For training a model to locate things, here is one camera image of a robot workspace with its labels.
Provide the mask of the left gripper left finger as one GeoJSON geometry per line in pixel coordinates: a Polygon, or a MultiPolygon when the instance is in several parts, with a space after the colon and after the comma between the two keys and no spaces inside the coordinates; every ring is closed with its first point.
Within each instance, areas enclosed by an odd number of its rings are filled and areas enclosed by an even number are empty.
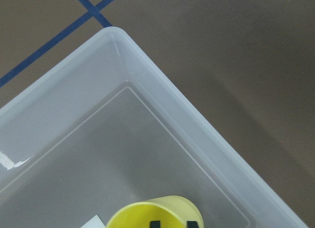
{"type": "Polygon", "coordinates": [[[150,221],[150,228],[160,228],[160,221],[150,221]]]}

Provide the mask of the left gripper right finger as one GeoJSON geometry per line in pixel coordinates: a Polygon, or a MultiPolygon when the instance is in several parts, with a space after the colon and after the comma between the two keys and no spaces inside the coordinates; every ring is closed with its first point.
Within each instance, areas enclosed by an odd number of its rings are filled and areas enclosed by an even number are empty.
{"type": "Polygon", "coordinates": [[[198,228],[197,221],[187,221],[187,228],[198,228]]]}

